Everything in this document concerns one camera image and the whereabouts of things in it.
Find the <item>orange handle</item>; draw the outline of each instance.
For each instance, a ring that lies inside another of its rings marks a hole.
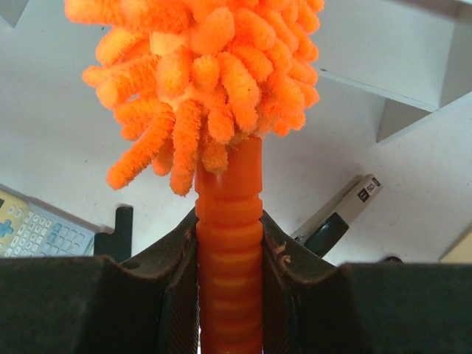
[[[251,136],[229,152],[221,177],[197,169],[203,354],[262,352],[261,155]]]

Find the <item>orange plastic handle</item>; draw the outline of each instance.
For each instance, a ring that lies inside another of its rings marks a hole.
[[[203,354],[262,352],[261,156],[251,136],[229,152],[221,177],[197,169]]]

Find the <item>orange chenille strand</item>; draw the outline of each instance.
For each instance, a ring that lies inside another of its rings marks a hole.
[[[232,146],[300,129],[316,104],[322,0],[66,0],[73,22],[110,25],[83,79],[134,142],[116,189],[152,165],[179,195],[199,162],[222,174]]]

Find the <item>calculator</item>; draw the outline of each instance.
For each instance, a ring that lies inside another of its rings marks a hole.
[[[0,190],[0,257],[89,255],[94,236],[85,223]]]

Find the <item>directional pad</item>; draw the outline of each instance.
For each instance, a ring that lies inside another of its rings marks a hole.
[[[0,223],[0,237],[4,237],[6,234],[12,234],[13,229],[11,228],[12,221],[7,220],[4,223]]]

